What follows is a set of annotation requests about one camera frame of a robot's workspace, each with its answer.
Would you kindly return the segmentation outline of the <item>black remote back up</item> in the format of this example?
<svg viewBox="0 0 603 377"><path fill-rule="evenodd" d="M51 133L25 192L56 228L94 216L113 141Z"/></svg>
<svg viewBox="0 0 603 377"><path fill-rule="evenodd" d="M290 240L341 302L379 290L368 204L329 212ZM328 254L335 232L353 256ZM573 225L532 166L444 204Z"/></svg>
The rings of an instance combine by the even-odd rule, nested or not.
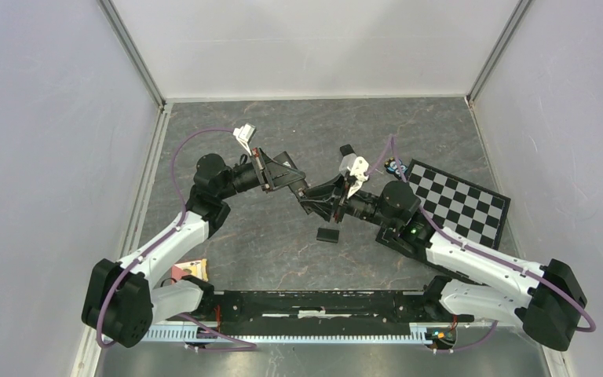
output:
<svg viewBox="0 0 603 377"><path fill-rule="evenodd" d="M340 147L339 151L343 157L346 157L346 156L349 156L349 155L352 155L355 153L352 145L343 145Z"/></svg>

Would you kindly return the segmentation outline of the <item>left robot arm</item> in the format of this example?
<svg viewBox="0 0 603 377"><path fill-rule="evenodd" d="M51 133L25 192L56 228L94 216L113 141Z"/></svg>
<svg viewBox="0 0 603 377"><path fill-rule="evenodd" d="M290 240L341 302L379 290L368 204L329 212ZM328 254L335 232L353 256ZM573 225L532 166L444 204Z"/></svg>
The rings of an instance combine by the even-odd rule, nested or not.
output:
<svg viewBox="0 0 603 377"><path fill-rule="evenodd" d="M153 324L182 313L209 318L215 299L197 279L183 278L160 287L159 280L192 248L211 238L230 213L226 199L257 187L282 187L297 195L305 173L282 152L274 158L256 148L246 163L233 167L215 153L196 164L194 184L177 217L156 238L117 262L106 258L92 269L81 321L97 333L97 343L130 348Z"/></svg>

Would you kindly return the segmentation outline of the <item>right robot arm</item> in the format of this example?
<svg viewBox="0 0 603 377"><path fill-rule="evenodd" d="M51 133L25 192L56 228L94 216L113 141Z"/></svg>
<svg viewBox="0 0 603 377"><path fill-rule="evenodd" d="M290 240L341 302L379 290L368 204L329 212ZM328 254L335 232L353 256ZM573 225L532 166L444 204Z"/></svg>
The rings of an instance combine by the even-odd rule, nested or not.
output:
<svg viewBox="0 0 603 377"><path fill-rule="evenodd" d="M348 215L379 226L383 244L443 272L422 299L429 319L451 314L512 324L557 351L568 350L575 333L595 331L587 297L568 264L522 260L441 228L402 181L389 182L379 195L353 189L354 182L338 175L295 194L306 212L326 221Z"/></svg>

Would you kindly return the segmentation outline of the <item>black remote with buttons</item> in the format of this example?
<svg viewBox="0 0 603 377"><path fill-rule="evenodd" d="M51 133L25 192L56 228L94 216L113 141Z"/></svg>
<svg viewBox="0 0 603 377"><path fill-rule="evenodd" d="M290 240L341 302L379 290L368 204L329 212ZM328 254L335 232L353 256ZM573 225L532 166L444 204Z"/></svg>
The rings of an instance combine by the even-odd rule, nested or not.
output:
<svg viewBox="0 0 603 377"><path fill-rule="evenodd" d="M311 214L312 211L305 206L302 201L305 199L305 190L309 187L307 181L302 178L288 185L291 193L294 195L295 199L298 201L298 204L302 208L302 210L306 214Z"/></svg>

